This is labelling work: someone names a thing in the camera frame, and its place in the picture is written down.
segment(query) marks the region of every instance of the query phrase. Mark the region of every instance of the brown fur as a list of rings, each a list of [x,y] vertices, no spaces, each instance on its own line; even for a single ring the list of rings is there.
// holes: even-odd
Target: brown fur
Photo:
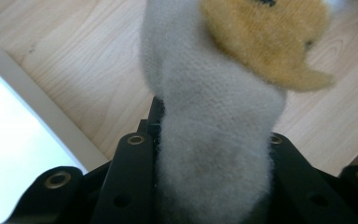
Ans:
[[[207,26],[226,54],[267,82],[294,91],[329,86],[332,77],[306,65],[310,43],[328,23],[322,0],[201,0]]]

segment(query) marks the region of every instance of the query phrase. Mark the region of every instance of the black plastic part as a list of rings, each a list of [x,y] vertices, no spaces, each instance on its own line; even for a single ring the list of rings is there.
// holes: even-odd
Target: black plastic part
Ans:
[[[274,138],[269,223],[358,223],[358,217],[295,146],[280,134],[275,133]]]
[[[147,118],[146,131],[153,138],[155,146],[159,143],[159,133],[161,132],[161,120],[164,115],[165,108],[162,101],[154,98],[150,107],[149,117]]]
[[[40,175],[22,195],[5,223],[62,223],[77,193],[83,174],[75,167],[57,167]]]
[[[154,223],[153,140],[132,133],[118,143],[91,223]]]

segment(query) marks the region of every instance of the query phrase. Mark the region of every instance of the stuffed animal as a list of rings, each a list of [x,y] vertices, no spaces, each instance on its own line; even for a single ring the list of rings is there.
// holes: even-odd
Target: stuffed animal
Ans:
[[[163,223],[261,223],[270,132],[286,89],[326,87],[304,63],[327,0],[148,0],[145,79],[164,102],[158,153]]]

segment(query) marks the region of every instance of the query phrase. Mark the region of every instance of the bright window light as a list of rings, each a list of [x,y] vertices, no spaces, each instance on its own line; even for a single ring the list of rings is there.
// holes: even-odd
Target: bright window light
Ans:
[[[0,223],[10,216],[34,180],[57,166],[75,166],[87,172],[0,78]]]

